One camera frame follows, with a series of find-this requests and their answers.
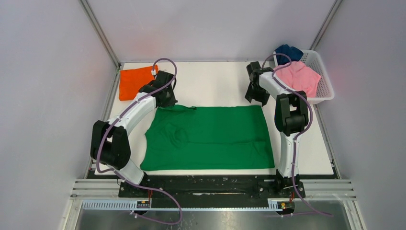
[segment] robotic arm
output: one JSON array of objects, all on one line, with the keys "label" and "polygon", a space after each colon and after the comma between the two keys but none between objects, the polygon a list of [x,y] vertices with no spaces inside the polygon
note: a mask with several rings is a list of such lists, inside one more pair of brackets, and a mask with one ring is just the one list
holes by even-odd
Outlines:
[{"label": "robotic arm", "polygon": [[103,135],[108,127],[118,120],[115,122],[107,139],[103,143],[100,162],[114,168],[129,181],[139,184],[144,177],[144,172],[130,159],[131,150],[128,136],[138,122],[156,107],[175,105],[177,101],[171,85],[168,85],[165,89],[157,93],[148,95],[170,82],[172,78],[173,74],[159,71],[155,80],[143,86],[135,99],[119,115],[111,117],[106,122],[97,121],[93,125],[90,156],[97,159],[97,153],[100,143],[103,140]]},{"label": "robotic arm", "polygon": [[[275,125],[281,135],[281,160],[275,182],[277,190],[280,191],[293,186],[292,177],[295,179],[295,184],[299,184],[298,154],[293,160],[293,143],[295,134],[303,131],[309,123],[307,105],[297,95],[288,92],[286,89],[290,87],[276,75],[272,78],[271,68],[261,68],[259,62],[251,62],[247,66],[247,71],[250,84],[245,98],[249,102],[252,99],[261,102],[262,106],[266,105],[270,95],[276,100]],[[304,91],[298,93],[306,98]],[[296,152],[299,149],[300,137],[296,139]],[[295,167],[294,175],[292,175],[292,167]]]}]

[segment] pink towel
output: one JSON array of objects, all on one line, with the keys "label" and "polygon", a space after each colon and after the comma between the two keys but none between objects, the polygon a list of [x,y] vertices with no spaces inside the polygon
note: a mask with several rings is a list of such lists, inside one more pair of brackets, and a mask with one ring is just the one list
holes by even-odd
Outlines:
[{"label": "pink towel", "polygon": [[316,97],[317,84],[321,76],[303,62],[293,61],[290,66],[276,71],[276,76],[292,89],[303,90],[307,97]]}]

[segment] gray floor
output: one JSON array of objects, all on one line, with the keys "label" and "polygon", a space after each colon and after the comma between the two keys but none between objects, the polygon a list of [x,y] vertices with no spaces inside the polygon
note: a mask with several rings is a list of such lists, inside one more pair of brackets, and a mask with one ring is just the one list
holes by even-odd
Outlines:
[{"label": "gray floor", "polygon": [[[130,216],[128,211],[83,210],[78,221],[78,230],[346,230],[350,229],[347,215],[340,202],[311,202],[318,210],[330,212],[333,218],[317,214],[294,217],[269,217],[275,212],[258,211],[184,211],[183,221],[175,226],[153,223]],[[295,212],[309,209],[296,202]],[[163,221],[176,221],[178,212],[149,211],[145,214]]]}]

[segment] white table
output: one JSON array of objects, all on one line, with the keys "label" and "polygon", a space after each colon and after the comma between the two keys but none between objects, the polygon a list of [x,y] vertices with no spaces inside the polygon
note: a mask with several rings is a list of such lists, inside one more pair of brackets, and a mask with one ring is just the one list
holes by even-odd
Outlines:
[{"label": "white table", "polygon": [[[250,103],[244,98],[249,84],[246,66],[249,62],[178,62],[178,75],[174,90],[178,104],[185,106],[245,106]],[[125,63],[124,69],[137,69],[151,66],[152,63]],[[159,62],[159,70],[174,73],[172,64]],[[131,101],[120,101],[117,89],[111,116],[118,114]],[[273,118],[275,100],[270,97],[263,107],[271,138],[275,166],[278,166],[281,150],[281,138]],[[155,111],[149,113],[130,134],[131,159],[140,165],[147,149],[144,136],[154,119]],[[299,149],[300,174],[331,175],[333,170],[323,141],[323,136],[313,111],[313,124],[302,136]],[[236,175],[236,174],[276,174],[276,168],[250,170],[163,170],[147,172],[149,175]]]}]

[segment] orange cloth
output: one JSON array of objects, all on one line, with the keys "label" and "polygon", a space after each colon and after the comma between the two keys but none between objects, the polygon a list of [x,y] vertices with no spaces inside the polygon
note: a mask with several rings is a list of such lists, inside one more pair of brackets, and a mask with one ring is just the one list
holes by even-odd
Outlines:
[{"label": "orange cloth", "polygon": [[151,70],[152,66],[121,70],[118,99],[120,101],[134,99],[141,87],[154,80]]}]

